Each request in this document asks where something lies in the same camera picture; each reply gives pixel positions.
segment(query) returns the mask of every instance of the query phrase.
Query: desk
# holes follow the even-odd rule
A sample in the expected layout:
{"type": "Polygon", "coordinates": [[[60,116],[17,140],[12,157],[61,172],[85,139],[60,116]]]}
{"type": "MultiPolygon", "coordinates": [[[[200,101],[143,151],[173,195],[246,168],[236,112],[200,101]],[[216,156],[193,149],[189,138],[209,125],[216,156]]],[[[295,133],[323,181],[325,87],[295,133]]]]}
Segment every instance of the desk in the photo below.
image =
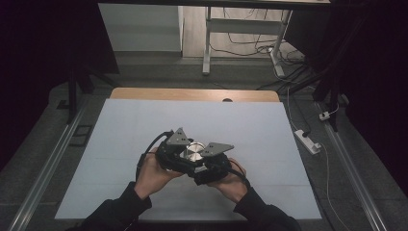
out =
{"type": "Polygon", "coordinates": [[[263,90],[190,90],[190,89],[137,89],[117,88],[112,91],[112,99],[156,99],[217,101],[226,98],[236,102],[279,102],[274,91],[263,90]]]}
{"type": "MultiPolygon", "coordinates": [[[[294,218],[321,218],[285,108],[275,92],[180,89],[113,91],[56,218],[85,218],[106,198],[118,197],[123,184],[134,181],[143,149],[158,134],[178,127],[204,144],[235,145],[226,155],[242,163],[251,185],[267,203],[294,218]],[[234,102],[221,102],[226,97],[234,102]]],[[[212,188],[196,186],[187,175],[151,199],[153,208],[140,220],[243,220],[231,212],[232,202],[212,188]]]]}

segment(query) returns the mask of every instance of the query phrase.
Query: dark wall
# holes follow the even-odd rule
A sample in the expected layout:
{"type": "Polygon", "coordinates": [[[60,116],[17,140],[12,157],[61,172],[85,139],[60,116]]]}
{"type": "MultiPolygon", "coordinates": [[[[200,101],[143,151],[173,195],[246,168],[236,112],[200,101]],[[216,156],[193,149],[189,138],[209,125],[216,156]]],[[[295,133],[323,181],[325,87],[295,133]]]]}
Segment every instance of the dark wall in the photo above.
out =
{"type": "Polygon", "coordinates": [[[96,3],[0,3],[0,167],[24,141],[48,104],[49,91],[65,82],[73,64],[117,72],[96,3]]]}
{"type": "Polygon", "coordinates": [[[405,1],[378,1],[346,55],[342,90],[350,121],[408,195],[407,11],[405,1]]]}

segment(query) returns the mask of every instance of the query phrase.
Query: white power strip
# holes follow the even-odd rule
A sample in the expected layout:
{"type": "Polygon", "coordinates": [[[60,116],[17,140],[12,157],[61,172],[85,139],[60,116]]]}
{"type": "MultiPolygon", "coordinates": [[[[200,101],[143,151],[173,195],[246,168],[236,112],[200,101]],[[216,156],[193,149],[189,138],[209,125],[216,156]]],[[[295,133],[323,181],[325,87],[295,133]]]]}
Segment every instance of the white power strip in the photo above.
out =
{"type": "Polygon", "coordinates": [[[307,150],[310,152],[310,154],[315,155],[316,153],[320,152],[321,145],[320,143],[314,143],[312,140],[310,140],[309,137],[303,137],[303,131],[302,130],[297,130],[294,132],[296,137],[303,143],[303,145],[307,148],[307,150]]]}

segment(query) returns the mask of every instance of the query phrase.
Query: metal bar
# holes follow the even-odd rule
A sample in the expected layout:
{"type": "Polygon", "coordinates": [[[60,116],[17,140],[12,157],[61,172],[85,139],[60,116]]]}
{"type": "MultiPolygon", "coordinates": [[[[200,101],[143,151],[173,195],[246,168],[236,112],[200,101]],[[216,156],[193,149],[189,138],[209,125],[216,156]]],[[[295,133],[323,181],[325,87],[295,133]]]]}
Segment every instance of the metal bar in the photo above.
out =
{"type": "Polygon", "coordinates": [[[378,211],[375,202],[370,195],[370,192],[367,190],[363,179],[361,178],[356,166],[353,163],[353,160],[351,159],[347,149],[345,148],[342,138],[340,137],[338,132],[334,132],[333,128],[329,125],[328,122],[324,122],[324,127],[336,149],[336,152],[339,156],[340,161],[342,162],[348,179],[350,180],[350,183],[353,186],[357,197],[362,203],[363,209],[366,212],[366,216],[371,224],[372,230],[386,231],[387,226],[384,222],[384,219],[381,217],[381,214],[378,211]]]}
{"type": "Polygon", "coordinates": [[[283,36],[285,36],[286,28],[288,27],[289,18],[291,17],[292,11],[284,11],[284,17],[281,21],[280,30],[278,33],[278,38],[276,39],[275,44],[273,45],[272,51],[269,53],[270,58],[272,59],[276,75],[278,77],[285,77],[282,66],[279,64],[278,51],[282,43],[283,36]]]}
{"type": "Polygon", "coordinates": [[[210,74],[210,34],[211,34],[211,7],[205,8],[206,10],[206,35],[205,35],[205,47],[203,57],[203,75],[210,74]]]}
{"type": "Polygon", "coordinates": [[[213,18],[211,21],[212,33],[234,33],[234,34],[279,34],[281,22],[279,21],[261,21],[261,20],[240,20],[213,18]]]}
{"type": "Polygon", "coordinates": [[[38,203],[41,200],[42,195],[44,194],[51,177],[53,176],[55,169],[57,168],[58,163],[65,152],[66,147],[68,146],[69,140],[74,133],[82,115],[84,114],[88,102],[89,96],[83,96],[78,114],[73,118],[70,124],[65,126],[63,134],[42,167],[36,182],[27,193],[26,198],[18,209],[18,212],[15,214],[15,217],[8,229],[9,231],[20,231],[27,228],[31,217],[33,216],[33,213],[36,210],[38,203]]]}

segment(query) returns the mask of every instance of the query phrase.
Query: white wall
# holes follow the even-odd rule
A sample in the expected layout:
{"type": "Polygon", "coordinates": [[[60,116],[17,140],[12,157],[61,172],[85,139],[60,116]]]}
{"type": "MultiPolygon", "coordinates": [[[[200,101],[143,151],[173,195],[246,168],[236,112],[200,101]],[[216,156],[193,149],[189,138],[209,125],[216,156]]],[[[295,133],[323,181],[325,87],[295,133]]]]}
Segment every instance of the white wall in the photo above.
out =
{"type": "Polygon", "coordinates": [[[114,51],[182,49],[182,7],[99,4],[99,9],[114,51]]]}

